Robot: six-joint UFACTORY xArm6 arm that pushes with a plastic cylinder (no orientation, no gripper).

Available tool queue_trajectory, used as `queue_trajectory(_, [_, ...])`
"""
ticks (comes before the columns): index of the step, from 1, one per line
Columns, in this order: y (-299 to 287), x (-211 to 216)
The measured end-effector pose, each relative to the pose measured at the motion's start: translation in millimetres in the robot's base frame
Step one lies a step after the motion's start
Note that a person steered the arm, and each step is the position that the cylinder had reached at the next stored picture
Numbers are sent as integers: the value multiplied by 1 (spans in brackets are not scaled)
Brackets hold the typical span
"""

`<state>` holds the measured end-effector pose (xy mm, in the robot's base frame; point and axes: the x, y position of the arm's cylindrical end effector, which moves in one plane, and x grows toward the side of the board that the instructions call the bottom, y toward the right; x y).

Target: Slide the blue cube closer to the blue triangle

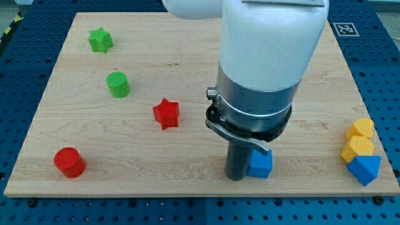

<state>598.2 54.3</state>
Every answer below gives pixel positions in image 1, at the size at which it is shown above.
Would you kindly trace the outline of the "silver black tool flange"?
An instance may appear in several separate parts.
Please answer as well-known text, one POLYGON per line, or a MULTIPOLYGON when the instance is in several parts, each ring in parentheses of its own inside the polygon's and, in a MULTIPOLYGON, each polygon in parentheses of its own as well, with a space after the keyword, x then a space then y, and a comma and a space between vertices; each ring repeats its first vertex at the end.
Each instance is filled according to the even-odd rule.
POLYGON ((299 83, 279 91, 257 91, 234 82, 218 68, 207 120, 246 138, 266 142, 279 137, 289 121, 299 83))

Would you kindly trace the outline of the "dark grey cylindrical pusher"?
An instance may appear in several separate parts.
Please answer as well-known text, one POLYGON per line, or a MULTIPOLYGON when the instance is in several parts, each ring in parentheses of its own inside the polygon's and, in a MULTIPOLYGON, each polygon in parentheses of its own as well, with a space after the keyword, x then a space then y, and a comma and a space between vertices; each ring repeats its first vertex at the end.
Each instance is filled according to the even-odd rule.
POLYGON ((253 150, 248 146, 229 142, 224 170, 225 175, 233 181, 242 180, 248 171, 252 152, 253 150))

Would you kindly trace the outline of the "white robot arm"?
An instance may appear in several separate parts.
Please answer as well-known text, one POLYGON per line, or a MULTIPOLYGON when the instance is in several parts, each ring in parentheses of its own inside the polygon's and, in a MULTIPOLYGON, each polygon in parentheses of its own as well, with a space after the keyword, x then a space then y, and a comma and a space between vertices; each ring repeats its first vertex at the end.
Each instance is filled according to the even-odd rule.
POLYGON ((329 1, 162 0, 177 18, 222 22, 216 85, 206 125, 228 141, 225 174, 246 176, 251 155, 269 153, 324 29, 329 1))

